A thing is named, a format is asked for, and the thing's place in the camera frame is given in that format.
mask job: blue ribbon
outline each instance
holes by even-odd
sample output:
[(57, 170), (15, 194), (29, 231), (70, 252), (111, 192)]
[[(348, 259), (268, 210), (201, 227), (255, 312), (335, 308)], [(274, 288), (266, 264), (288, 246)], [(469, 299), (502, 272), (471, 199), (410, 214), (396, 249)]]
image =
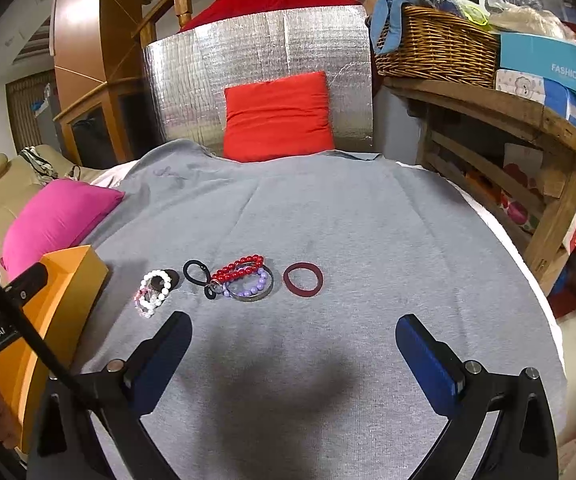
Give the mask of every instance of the blue ribbon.
[[(401, 43), (401, 6), (418, 5), (419, 0), (377, 0), (370, 22), (370, 41), (375, 54), (388, 54), (399, 48)], [(389, 18), (388, 34), (382, 48), (377, 47), (383, 27)]]

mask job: screw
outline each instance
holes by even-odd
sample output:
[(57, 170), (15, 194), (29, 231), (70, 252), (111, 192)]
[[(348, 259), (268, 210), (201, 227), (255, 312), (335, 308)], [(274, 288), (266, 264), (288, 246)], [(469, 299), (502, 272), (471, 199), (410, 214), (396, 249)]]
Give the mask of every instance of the screw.
[(466, 361), (466, 370), (472, 375), (477, 375), (481, 372), (481, 364), (477, 361)]
[(538, 379), (538, 370), (533, 367), (526, 368), (526, 375), (530, 379)]
[(121, 359), (113, 359), (106, 365), (106, 370), (109, 372), (119, 372), (124, 369), (125, 364)]

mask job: gray bed sheet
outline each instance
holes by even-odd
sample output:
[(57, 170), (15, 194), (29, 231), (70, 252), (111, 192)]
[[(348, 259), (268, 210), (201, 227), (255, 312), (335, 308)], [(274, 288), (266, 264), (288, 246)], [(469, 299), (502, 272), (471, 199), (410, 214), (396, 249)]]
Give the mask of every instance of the gray bed sheet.
[[(563, 427), (565, 377), (537, 298), (440, 176), (342, 152), (239, 164), (177, 140), (143, 157), (120, 189), (124, 201), (86, 240), (111, 279), (74, 370), (126, 358), (173, 311), (190, 314), (189, 351), (142, 418), (180, 478), (408, 478), (445, 424), (395, 344), (408, 313), (491, 372), (538, 368)], [(191, 258), (215, 269), (253, 253), (276, 279), (262, 301), (209, 301), (183, 280), (150, 319), (132, 304), (149, 270), (180, 272)], [(323, 271), (312, 298), (281, 281), (298, 261)], [(295, 282), (314, 283), (298, 272)], [(98, 433), (118, 478), (128, 478)]]

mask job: maroon hair tie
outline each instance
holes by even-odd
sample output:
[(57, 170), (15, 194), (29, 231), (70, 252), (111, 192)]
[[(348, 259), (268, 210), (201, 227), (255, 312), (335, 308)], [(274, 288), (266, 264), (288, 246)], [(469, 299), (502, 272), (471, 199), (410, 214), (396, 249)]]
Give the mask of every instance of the maroon hair tie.
[[(302, 288), (299, 288), (294, 283), (292, 283), (290, 281), (289, 274), (296, 269), (307, 269), (314, 272), (315, 276), (317, 277), (317, 286), (312, 290), (303, 290)], [(322, 286), (324, 286), (324, 275), (315, 264), (309, 264), (307, 262), (298, 262), (296, 264), (292, 264), (290, 267), (288, 267), (286, 270), (283, 271), (283, 282), (286, 284), (288, 290), (292, 294), (296, 294), (297, 296), (301, 296), (302, 298), (311, 298), (316, 293), (318, 293), (319, 290), (321, 290)]]

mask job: blue gripper pad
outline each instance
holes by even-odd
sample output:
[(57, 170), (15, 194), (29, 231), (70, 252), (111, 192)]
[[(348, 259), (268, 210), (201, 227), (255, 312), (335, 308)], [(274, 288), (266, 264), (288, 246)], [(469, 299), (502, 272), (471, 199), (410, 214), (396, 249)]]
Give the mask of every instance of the blue gripper pad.
[(399, 318), (395, 338), (434, 412), (451, 418), (465, 384), (459, 358), (432, 337), (414, 314)]
[(173, 312), (152, 339), (142, 341), (126, 362), (124, 384), (132, 411), (152, 413), (193, 338), (184, 312)]

